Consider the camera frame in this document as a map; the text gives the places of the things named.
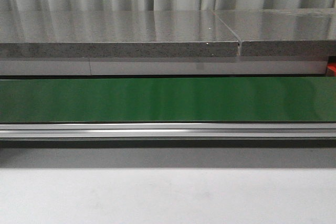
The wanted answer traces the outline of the grey stone slab right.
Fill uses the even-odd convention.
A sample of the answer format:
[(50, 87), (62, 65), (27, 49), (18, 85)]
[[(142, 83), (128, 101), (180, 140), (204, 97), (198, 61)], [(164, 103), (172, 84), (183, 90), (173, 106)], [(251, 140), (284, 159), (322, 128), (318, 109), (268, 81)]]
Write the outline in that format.
[(249, 56), (335, 56), (335, 9), (217, 10)]

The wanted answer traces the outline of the red plastic tray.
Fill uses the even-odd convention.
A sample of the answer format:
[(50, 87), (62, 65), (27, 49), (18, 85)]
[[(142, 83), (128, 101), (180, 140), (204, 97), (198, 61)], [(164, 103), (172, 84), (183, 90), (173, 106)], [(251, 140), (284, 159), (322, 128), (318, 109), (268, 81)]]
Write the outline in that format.
[(328, 63), (326, 76), (336, 77), (336, 63), (335, 62)]

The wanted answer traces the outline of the grey stone slab left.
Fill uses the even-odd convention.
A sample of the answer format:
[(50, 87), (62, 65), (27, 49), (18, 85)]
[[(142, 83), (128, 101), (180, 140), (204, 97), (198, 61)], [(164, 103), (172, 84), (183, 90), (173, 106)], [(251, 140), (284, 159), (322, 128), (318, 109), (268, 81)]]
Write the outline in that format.
[(2, 58), (234, 57), (210, 11), (1, 12)]

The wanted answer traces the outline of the white base panel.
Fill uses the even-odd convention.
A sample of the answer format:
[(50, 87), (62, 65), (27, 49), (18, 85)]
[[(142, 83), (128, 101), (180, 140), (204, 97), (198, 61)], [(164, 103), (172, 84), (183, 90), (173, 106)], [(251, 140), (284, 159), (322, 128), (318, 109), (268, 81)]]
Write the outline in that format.
[(3, 58), (3, 76), (324, 74), (322, 57)]

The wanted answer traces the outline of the grey stone slab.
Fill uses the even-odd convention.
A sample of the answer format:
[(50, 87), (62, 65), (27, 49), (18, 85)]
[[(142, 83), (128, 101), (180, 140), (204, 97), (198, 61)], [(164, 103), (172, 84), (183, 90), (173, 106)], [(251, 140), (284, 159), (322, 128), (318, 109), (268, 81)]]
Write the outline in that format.
[(2, 58), (234, 57), (210, 11), (1, 12)]
[(249, 56), (335, 56), (335, 9), (217, 10)]

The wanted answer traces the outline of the green conveyor belt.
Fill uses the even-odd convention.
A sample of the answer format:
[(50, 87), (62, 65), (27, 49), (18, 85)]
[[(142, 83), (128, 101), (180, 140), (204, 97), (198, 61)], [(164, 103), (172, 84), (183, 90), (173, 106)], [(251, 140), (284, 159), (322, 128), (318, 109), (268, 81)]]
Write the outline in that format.
[(1, 122), (333, 122), (335, 78), (1, 81)]

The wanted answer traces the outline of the aluminium conveyor frame rail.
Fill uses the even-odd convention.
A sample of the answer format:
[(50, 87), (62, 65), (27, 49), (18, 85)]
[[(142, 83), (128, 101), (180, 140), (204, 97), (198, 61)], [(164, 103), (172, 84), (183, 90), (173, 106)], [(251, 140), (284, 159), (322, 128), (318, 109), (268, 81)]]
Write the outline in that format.
[(1, 124), (11, 138), (335, 138), (335, 123)]

